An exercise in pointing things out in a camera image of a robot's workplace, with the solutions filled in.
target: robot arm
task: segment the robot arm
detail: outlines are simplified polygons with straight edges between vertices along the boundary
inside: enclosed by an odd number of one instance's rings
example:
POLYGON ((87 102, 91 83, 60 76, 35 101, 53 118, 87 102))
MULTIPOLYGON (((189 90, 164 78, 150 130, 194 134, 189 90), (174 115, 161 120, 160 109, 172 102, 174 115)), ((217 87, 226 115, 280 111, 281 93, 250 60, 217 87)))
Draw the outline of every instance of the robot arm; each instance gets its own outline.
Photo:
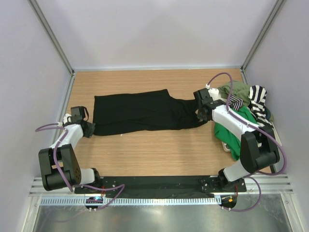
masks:
MULTIPOLYGON (((219 172, 218 178, 222 186, 279 162, 277 146, 266 136, 248 127, 249 124, 259 127, 257 124, 243 119, 246 123, 244 124, 231 116, 217 89, 198 90, 194 92, 194 97, 198 103, 198 118, 220 123, 241 141, 240 159, 219 172)), ((260 129, 275 137, 271 127, 265 126, 260 129)))
MULTIPOLYGON (((95 124, 84 120, 85 112, 88 114, 85 107, 77 106, 71 108, 71 115, 65 114, 63 126, 68 130, 68 134, 61 141, 56 151, 57 160, 62 162, 63 167, 61 169, 71 186, 93 183, 99 176, 96 169, 81 169, 74 153, 78 141, 82 137, 90 138, 95 128, 95 124)), ((66 187, 62 176, 55 168, 53 159, 53 151, 57 142, 49 148, 39 151, 42 182, 47 191, 66 187)))

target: white wall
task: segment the white wall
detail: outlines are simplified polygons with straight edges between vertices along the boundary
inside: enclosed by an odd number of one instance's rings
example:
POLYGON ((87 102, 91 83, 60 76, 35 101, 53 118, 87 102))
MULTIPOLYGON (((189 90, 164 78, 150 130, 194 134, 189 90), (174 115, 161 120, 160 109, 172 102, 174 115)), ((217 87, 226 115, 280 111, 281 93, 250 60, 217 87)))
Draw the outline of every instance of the white wall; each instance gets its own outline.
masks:
POLYGON ((309 221, 309 1, 286 1, 246 73, 268 91, 267 106, 288 154, 287 173, 309 221))
POLYGON ((240 66, 275 0, 38 0, 76 69, 240 66))
POLYGON ((0 230, 15 232, 54 135, 34 130, 57 120, 70 75, 26 0, 0 3, 0 35, 0 230))

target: green shirt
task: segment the green shirt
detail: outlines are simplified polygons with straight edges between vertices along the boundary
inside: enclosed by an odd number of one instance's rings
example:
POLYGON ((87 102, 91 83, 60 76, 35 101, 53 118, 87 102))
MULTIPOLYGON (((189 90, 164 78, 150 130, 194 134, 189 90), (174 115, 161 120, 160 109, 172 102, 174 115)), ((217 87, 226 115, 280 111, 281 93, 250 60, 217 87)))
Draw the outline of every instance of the green shirt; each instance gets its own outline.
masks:
MULTIPOLYGON (((256 123, 256 120, 246 106, 241 107, 239 111, 234 110, 234 112, 247 119, 248 121, 256 123)), ((214 125, 214 135, 217 139, 221 140, 229 146, 233 159, 238 160, 240 156, 239 139, 219 123, 215 123, 214 125)))
MULTIPOLYGON (((219 92, 221 93, 222 98, 227 99, 227 96, 231 89, 231 83, 227 82, 225 85, 218 87, 219 92)), ((250 86, 246 85, 239 81, 233 81, 233 92, 235 96, 243 100, 243 104, 248 106, 250 104, 249 99, 250 86)))

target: wooden surface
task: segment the wooden surface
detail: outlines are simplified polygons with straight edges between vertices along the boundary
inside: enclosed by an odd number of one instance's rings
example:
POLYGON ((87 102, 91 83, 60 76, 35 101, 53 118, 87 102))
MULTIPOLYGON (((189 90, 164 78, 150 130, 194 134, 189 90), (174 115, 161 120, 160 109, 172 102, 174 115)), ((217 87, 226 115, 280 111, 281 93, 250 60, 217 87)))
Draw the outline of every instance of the wooden surface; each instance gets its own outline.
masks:
MULTIPOLYGON (((167 88, 178 99, 194 99, 216 74, 229 72, 242 81, 239 69, 78 72, 68 105, 85 106, 92 121, 94 96, 139 93, 167 88)), ((228 81, 216 78, 218 87, 228 81)), ((81 168, 101 176, 210 175, 234 163, 213 135, 213 122, 188 130, 138 131, 124 135, 82 138, 75 149, 81 168)))

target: black cloth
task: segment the black cloth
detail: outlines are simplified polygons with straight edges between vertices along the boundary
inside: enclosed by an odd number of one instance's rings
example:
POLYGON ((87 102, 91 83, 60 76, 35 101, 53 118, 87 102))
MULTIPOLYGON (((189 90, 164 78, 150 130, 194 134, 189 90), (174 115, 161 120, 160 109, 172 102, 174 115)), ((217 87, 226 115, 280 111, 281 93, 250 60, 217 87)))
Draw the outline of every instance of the black cloth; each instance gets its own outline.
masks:
POLYGON ((95 96, 94 135, 124 134, 134 131, 180 130, 199 127, 195 100, 179 100, 167 89, 95 96))

